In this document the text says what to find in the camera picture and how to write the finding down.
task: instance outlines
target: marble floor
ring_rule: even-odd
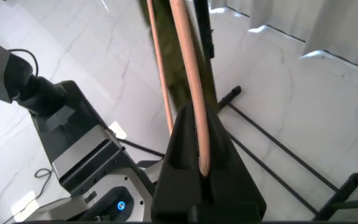
[[[248,31],[248,22],[229,9],[211,14],[218,98],[240,85],[243,92],[233,103],[340,187],[358,172],[358,68],[324,53],[300,58],[302,42],[268,27]],[[76,81],[106,123],[117,121],[128,140],[165,152],[169,134],[158,71],[137,1],[0,1],[0,45],[32,51],[40,76]],[[233,110],[219,116],[316,209],[332,196]],[[128,151],[135,161],[156,159]],[[313,217],[247,154],[239,154],[267,201],[264,220]],[[33,175],[43,167],[50,164],[26,110],[0,102],[0,223],[39,193],[44,180]],[[67,196],[52,176],[34,206]],[[351,198],[358,198],[358,189]],[[350,210],[333,219],[357,217],[358,210]]]

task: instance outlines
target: black wire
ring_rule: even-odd
[[[26,49],[11,49],[11,50],[8,50],[10,52],[25,52],[25,53],[28,53],[29,55],[31,55],[31,57],[34,59],[34,63],[35,63],[35,77],[38,76],[38,61],[37,59],[35,58],[34,54],[31,53],[29,50],[26,50]]]
[[[23,212],[27,208],[27,206],[30,205],[31,202],[33,202],[34,200],[37,200],[43,194],[43,192],[45,190],[45,186],[47,185],[48,181],[50,180],[50,178],[52,176],[52,170],[49,170],[49,169],[46,169],[46,168],[41,168],[41,169],[39,169],[39,170],[37,170],[35,172],[34,177],[37,178],[37,179],[42,178],[42,177],[46,177],[46,176],[48,176],[48,178],[45,181],[44,186],[42,186],[40,193],[33,200],[31,200],[29,203],[27,203],[27,205],[25,205],[25,207],[22,210],[20,210],[19,212],[17,212],[13,216],[9,217],[6,221],[4,221],[3,224],[9,222],[13,217],[15,217],[15,215],[19,214],[20,212]]]

